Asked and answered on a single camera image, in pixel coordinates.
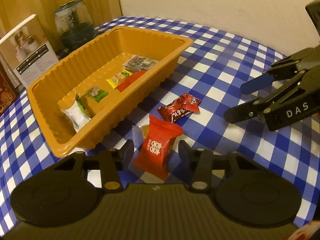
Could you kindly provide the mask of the large red snack packet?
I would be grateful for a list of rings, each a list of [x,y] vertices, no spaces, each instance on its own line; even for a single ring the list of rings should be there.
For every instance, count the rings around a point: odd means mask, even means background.
[[[168,154],[176,138],[182,134],[181,126],[149,115],[149,132],[135,159],[135,167],[166,181],[169,176]]]

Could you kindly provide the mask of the white green snack packet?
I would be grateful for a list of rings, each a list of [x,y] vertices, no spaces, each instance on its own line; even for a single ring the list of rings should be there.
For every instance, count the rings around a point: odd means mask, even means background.
[[[62,109],[61,112],[71,120],[76,133],[91,120],[91,116],[82,105],[78,94],[75,95],[74,103],[68,109]]]

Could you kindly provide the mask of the dark red candy packet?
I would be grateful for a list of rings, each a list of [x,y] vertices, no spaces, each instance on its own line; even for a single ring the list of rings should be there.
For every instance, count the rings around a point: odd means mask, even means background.
[[[191,94],[184,93],[172,103],[159,107],[157,112],[164,121],[175,123],[178,119],[190,113],[199,113],[200,103],[200,99]]]

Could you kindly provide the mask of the green small candy packet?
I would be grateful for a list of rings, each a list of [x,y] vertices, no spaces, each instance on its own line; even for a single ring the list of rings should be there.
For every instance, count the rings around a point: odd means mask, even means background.
[[[92,98],[95,102],[100,102],[103,100],[103,98],[108,96],[108,92],[97,86],[94,86],[86,91],[85,96]]]

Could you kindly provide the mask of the yellow green snack packet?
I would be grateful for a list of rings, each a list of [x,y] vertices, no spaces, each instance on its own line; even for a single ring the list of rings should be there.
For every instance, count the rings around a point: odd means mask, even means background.
[[[122,69],[121,72],[112,76],[111,78],[107,79],[106,81],[109,83],[109,85],[113,89],[116,89],[119,85],[121,85],[132,74],[133,74],[132,72],[125,70],[125,69]]]

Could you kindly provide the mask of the red square snack packet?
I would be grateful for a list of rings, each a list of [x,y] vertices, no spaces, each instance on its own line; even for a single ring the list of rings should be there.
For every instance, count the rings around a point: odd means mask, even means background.
[[[117,90],[120,92],[124,91],[127,87],[129,87],[131,84],[133,84],[138,78],[143,76],[146,73],[146,71],[141,70],[139,72],[136,72],[132,74],[131,76],[127,77],[124,82],[122,82],[120,85],[117,86]]]

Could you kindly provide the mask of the grey printed snack packet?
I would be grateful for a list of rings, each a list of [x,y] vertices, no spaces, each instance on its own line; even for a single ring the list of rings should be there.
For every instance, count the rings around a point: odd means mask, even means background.
[[[129,61],[123,64],[123,69],[132,73],[136,73],[142,70],[148,71],[157,63],[158,63],[157,60],[134,55],[133,57],[131,57],[131,59],[129,59]]]

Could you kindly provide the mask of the clear wrapped brown candy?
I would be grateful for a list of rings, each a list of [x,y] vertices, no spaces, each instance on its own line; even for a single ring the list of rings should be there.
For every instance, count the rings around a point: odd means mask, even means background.
[[[144,140],[148,136],[149,125],[132,126],[132,140],[135,148],[142,146]]]

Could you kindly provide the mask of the blue white checkered tablecloth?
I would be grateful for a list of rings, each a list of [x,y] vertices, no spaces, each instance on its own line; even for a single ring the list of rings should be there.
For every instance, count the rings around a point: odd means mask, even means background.
[[[226,109],[251,99],[241,94],[240,86],[282,59],[281,53],[223,30],[160,18],[123,16],[96,31],[103,33],[117,26],[179,34],[192,38],[193,45],[182,53],[174,73],[120,122],[95,152],[121,147],[132,138],[133,127],[147,124],[158,107],[189,93],[201,99],[200,113],[178,121],[184,130],[182,139],[215,154],[239,151],[283,176],[302,195],[295,225],[301,227],[315,219],[319,199],[318,119],[306,118],[270,132],[257,119],[232,125],[223,118]],[[1,234],[17,223],[9,200],[15,186],[55,162],[23,90],[1,116]]]

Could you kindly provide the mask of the orange plastic tray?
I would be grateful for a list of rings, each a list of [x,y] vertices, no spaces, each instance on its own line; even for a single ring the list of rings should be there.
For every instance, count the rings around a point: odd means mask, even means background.
[[[53,155],[62,158],[76,148],[91,150],[117,124],[153,92],[175,70],[191,38],[161,31],[115,27],[99,35],[50,68],[33,82],[28,98],[44,138]],[[156,65],[120,92],[108,79],[121,72],[132,56],[156,60]],[[92,87],[107,91],[99,102],[84,98]],[[91,120],[76,131],[63,111],[75,97],[91,114]]]

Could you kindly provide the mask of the dark red gift box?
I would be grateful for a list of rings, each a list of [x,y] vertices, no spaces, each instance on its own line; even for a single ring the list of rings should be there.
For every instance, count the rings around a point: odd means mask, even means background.
[[[0,115],[16,101],[17,92],[0,63]]]

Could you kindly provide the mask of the white product box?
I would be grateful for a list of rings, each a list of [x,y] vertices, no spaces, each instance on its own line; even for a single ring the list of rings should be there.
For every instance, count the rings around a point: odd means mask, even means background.
[[[1,56],[25,88],[59,62],[36,14],[1,38]]]

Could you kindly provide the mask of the green glass humidifier jar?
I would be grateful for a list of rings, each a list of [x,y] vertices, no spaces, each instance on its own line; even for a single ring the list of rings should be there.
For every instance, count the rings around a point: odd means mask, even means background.
[[[77,50],[94,37],[93,22],[83,0],[74,0],[55,10],[59,38],[69,50]]]

